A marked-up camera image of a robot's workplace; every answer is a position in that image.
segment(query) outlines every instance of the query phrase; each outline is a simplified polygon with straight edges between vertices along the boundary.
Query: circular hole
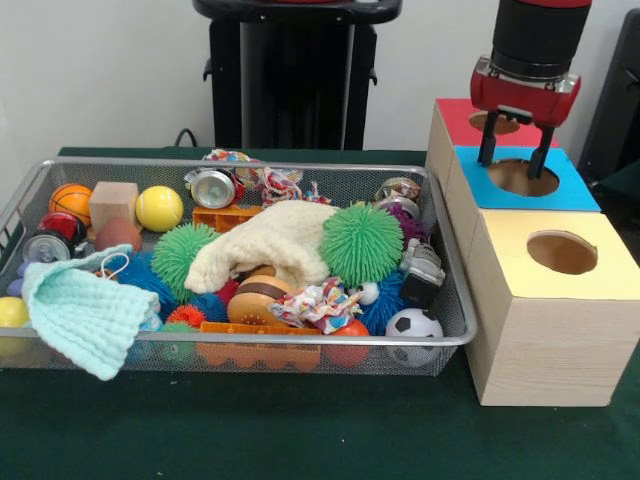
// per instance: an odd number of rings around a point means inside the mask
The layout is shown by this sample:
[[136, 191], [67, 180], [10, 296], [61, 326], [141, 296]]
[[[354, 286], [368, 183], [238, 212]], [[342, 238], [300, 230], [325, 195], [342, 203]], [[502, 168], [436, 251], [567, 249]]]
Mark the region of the circular hole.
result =
[[567, 275], [590, 272], [598, 263], [596, 248], [569, 232], [534, 233], [527, 242], [527, 251], [540, 265]]
[[528, 169], [529, 162], [525, 160], [502, 160], [489, 166], [489, 178], [496, 187], [523, 197], [544, 197], [560, 186], [560, 180], [548, 168], [533, 180], [527, 177]]
[[[484, 131], [484, 125], [487, 123], [487, 112], [476, 112], [469, 117], [469, 123], [476, 130]], [[520, 130], [520, 124], [515, 120], [507, 120], [504, 115], [498, 116], [496, 128], [493, 131], [496, 135], [506, 135]]]

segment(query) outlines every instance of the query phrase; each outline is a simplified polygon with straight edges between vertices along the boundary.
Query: box with hole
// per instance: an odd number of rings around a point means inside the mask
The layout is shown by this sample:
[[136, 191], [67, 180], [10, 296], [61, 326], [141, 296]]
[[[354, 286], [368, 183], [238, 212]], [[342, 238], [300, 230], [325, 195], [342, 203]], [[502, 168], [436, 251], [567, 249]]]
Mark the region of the box with hole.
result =
[[[479, 147], [487, 113], [478, 110], [468, 98], [439, 98], [436, 100], [429, 146], [427, 167], [440, 181], [443, 193], [447, 193], [449, 172], [455, 147]], [[498, 147], [537, 147], [540, 130], [533, 125], [520, 125], [515, 120], [501, 116], [496, 125]]]
[[482, 405], [610, 402], [640, 338], [640, 269], [604, 215], [480, 210], [467, 275]]
[[477, 147], [456, 147], [445, 195], [463, 261], [471, 251], [478, 209], [599, 212], [584, 181], [564, 151], [549, 151], [542, 177], [529, 180], [533, 147], [498, 147], [490, 167], [477, 162]]

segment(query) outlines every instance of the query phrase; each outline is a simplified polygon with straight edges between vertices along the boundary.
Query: black cable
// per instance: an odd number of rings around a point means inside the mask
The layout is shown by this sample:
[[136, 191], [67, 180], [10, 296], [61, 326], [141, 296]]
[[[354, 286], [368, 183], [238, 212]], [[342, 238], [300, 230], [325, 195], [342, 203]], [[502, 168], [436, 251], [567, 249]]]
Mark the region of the black cable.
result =
[[178, 138], [176, 138], [176, 141], [173, 143], [173, 146], [174, 147], [179, 147], [180, 146], [180, 142], [182, 142], [182, 137], [184, 137], [185, 134], [187, 134], [189, 136], [189, 138], [191, 139], [191, 145], [193, 147], [197, 147], [198, 146], [198, 142], [196, 141], [196, 136], [188, 128], [183, 128], [182, 130], [180, 130], [180, 133], [178, 134]]

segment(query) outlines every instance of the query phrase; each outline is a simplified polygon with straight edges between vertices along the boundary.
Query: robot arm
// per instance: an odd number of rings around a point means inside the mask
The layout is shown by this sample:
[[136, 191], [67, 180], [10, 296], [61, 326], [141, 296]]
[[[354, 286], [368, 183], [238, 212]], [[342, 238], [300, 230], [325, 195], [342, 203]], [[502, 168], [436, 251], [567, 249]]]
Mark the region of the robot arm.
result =
[[553, 133], [569, 116], [580, 77], [569, 73], [592, 0], [500, 0], [491, 56], [471, 77], [471, 101], [488, 112], [478, 161], [489, 165], [499, 115], [542, 132], [528, 177], [539, 178]]

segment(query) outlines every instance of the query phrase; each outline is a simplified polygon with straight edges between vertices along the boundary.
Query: red can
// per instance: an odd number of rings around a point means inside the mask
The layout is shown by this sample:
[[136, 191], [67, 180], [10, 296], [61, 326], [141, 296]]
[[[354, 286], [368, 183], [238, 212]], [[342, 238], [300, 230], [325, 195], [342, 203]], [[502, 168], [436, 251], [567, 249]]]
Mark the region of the red can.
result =
[[69, 260], [87, 238], [82, 221], [65, 212], [47, 213], [22, 248], [25, 262], [52, 263]]

